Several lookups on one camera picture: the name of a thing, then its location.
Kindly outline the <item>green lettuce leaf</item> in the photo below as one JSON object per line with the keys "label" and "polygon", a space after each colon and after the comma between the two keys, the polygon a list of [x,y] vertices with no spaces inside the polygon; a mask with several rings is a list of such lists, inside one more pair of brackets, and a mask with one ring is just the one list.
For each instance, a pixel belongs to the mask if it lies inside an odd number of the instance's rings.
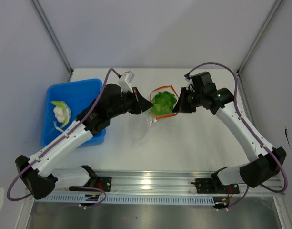
{"label": "green lettuce leaf", "polygon": [[177,97],[171,92],[163,91],[156,93],[151,102],[153,103],[152,112],[156,116],[165,116],[172,114]]}

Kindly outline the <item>clear zip top bag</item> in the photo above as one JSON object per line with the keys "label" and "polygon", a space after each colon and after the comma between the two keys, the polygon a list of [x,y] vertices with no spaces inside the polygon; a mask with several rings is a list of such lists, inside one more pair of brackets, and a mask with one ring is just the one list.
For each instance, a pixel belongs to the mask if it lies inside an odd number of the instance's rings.
{"label": "clear zip top bag", "polygon": [[153,107],[146,112],[148,125],[178,114],[173,109],[178,102],[179,96],[172,85],[156,88],[150,93],[149,99]]}

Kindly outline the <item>white cauliflower with leaves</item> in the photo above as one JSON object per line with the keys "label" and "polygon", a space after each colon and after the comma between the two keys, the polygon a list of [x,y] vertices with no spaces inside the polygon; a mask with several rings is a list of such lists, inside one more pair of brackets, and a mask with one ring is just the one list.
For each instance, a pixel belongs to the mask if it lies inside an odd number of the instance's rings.
{"label": "white cauliflower with leaves", "polygon": [[51,101],[55,107],[53,108],[56,120],[61,123],[60,128],[64,128],[71,119],[71,109],[64,101]]}

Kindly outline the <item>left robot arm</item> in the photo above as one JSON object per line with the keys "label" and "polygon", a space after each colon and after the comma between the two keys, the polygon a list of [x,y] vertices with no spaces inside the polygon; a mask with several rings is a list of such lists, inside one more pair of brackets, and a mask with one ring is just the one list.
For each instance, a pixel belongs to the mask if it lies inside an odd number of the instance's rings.
{"label": "left robot arm", "polygon": [[116,84],[104,86],[64,133],[41,151],[30,157],[21,155],[15,160],[21,180],[35,199],[42,199],[58,188],[93,190],[97,187],[98,176],[88,165],[77,169],[56,169],[57,164],[108,127],[111,119],[125,113],[139,115],[152,106],[136,87],[125,92]]}

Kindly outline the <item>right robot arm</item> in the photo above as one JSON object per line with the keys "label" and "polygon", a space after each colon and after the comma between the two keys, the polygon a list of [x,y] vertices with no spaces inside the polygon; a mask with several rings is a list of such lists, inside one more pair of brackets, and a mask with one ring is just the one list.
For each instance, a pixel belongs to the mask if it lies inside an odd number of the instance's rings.
{"label": "right robot arm", "polygon": [[181,88],[175,113],[194,113],[197,107],[209,110],[230,130],[244,150],[248,163],[225,167],[212,174],[211,188],[223,192],[230,184],[246,184],[255,188],[277,175],[286,158],[282,147],[275,148],[244,117],[236,97],[227,88],[217,89],[209,72],[185,75],[188,85]]}

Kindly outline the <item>green onion stalk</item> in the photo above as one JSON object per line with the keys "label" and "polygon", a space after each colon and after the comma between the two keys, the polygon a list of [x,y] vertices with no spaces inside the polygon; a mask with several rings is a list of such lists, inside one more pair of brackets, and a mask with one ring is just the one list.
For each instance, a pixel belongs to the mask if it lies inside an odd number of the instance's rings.
{"label": "green onion stalk", "polygon": [[54,120],[54,121],[53,121],[53,124],[54,124],[54,127],[55,127],[56,130],[58,130],[58,131],[61,132],[61,133],[64,132],[60,127],[57,126],[57,121]]}

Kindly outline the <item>aluminium mounting rail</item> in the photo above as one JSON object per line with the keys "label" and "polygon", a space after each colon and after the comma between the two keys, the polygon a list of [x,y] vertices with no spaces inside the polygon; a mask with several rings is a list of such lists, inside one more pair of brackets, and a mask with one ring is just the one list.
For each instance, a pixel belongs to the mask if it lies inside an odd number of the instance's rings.
{"label": "aluminium mounting rail", "polygon": [[[171,171],[117,171],[98,170],[96,174],[103,177],[112,177],[111,191],[108,194],[123,195],[173,195],[188,196],[197,195],[195,185],[191,184],[196,178],[211,178],[210,172],[171,172]],[[283,185],[279,175],[269,179],[264,183],[269,188],[280,189]],[[68,188],[55,189],[54,194],[91,194],[96,192],[72,192]],[[273,196],[276,193],[270,192],[258,186],[249,188],[249,196]]]}

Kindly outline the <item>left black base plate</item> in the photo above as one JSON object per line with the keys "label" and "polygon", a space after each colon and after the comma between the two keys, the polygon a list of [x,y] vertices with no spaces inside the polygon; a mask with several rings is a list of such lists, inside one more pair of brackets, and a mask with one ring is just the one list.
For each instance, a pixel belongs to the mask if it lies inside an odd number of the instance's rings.
{"label": "left black base plate", "polygon": [[69,191],[94,191],[91,188],[97,188],[105,192],[110,192],[112,185],[112,177],[96,177],[90,178],[89,181],[82,187],[71,186]]}

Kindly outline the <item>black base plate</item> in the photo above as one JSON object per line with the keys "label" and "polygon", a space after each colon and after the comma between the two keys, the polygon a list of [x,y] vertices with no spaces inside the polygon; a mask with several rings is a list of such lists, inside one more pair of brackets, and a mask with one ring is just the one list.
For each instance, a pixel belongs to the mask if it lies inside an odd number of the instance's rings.
{"label": "black base plate", "polygon": [[198,194],[239,194],[238,184],[222,185],[220,181],[212,178],[196,178],[192,185],[196,187]]}
{"label": "black base plate", "polygon": [[91,188],[97,188],[105,192],[110,192],[112,185],[112,177],[96,177],[90,178],[89,181],[82,187],[71,186],[69,191],[94,191]]}

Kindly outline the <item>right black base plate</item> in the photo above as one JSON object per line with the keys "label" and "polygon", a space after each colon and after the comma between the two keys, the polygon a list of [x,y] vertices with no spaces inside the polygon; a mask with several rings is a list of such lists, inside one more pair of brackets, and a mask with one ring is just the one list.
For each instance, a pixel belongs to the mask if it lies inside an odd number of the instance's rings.
{"label": "right black base plate", "polygon": [[198,194],[239,194],[238,184],[222,185],[220,181],[212,178],[196,178],[192,185],[196,187]]}

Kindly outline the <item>left aluminium frame post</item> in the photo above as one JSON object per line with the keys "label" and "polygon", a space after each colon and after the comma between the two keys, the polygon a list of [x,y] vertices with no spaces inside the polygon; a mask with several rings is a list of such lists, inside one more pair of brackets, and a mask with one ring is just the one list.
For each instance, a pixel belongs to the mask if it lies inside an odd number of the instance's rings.
{"label": "left aluminium frame post", "polygon": [[56,33],[55,33],[55,31],[54,31],[54,29],[49,21],[49,18],[47,17],[39,0],[30,0],[30,3],[32,5],[32,7],[34,8],[34,11],[37,14],[48,38],[50,39],[55,51],[57,52],[63,66],[65,67],[65,69],[68,73],[67,82],[70,82],[74,69],[72,68],[72,66],[71,66],[71,64],[70,64],[70,62],[69,62],[69,60],[64,52],[64,49],[62,48],[61,43],[56,36]]}

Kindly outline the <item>aluminium frame post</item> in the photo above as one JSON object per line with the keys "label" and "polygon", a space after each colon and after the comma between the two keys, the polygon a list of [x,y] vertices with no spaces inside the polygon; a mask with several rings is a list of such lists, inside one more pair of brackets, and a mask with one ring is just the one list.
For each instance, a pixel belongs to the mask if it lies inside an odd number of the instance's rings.
{"label": "aluminium frame post", "polygon": [[55,51],[57,52],[63,66],[65,67],[65,69],[68,73],[67,82],[70,82],[74,69],[72,68],[72,66],[71,66],[71,64],[70,64],[70,62],[69,62],[69,60],[64,52],[64,49],[62,48],[61,43],[56,36],[56,33],[55,33],[55,31],[54,31],[54,29],[49,21],[49,18],[47,17],[39,0],[30,0],[30,3],[32,5],[32,7],[34,8],[34,11],[37,14],[48,38],[50,39]]}
{"label": "aluminium frame post", "polygon": [[291,0],[275,0],[238,69],[239,91],[247,117],[276,148],[290,154],[284,130],[286,68],[283,18]]}

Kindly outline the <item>right aluminium frame post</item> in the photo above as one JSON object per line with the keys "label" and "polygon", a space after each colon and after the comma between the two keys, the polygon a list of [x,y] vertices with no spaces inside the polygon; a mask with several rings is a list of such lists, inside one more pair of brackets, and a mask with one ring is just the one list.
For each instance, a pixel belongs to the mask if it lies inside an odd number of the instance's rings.
{"label": "right aluminium frame post", "polygon": [[239,91],[247,117],[276,148],[290,154],[284,130],[286,68],[283,18],[291,0],[275,0],[238,69]]}

